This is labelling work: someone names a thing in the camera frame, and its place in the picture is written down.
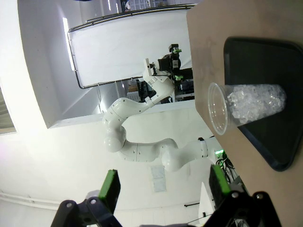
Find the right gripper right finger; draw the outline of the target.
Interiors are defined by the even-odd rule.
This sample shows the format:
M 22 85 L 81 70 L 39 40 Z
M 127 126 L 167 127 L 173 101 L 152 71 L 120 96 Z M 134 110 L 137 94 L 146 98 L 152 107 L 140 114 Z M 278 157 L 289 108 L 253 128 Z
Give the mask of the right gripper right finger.
M 229 184 L 219 165 L 211 165 L 209 186 L 215 211 L 206 227 L 233 227 L 236 222 L 245 227 L 280 227 L 281 223 L 270 196 L 263 191 L 250 196 L 239 185 Z

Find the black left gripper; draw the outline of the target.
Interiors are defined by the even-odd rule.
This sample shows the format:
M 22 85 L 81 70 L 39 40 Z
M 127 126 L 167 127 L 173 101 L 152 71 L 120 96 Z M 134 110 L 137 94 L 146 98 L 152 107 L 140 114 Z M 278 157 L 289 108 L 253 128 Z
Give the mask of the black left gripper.
M 179 54 L 182 52 L 179 49 L 178 44 L 171 44 L 169 46 L 169 54 L 158 59 L 159 70 L 160 71 L 172 71 L 172 79 L 174 81 L 182 81 L 184 76 L 180 70 L 181 61 L 179 59 Z

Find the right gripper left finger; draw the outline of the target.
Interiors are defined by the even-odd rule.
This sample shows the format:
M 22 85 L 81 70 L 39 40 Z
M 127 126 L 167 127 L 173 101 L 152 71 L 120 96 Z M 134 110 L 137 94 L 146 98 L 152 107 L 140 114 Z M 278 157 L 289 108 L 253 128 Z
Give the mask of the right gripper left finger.
M 114 211 L 121 190 L 117 170 L 109 170 L 97 196 L 84 199 L 81 203 L 73 200 L 61 202 L 54 216 L 53 227 L 120 227 Z

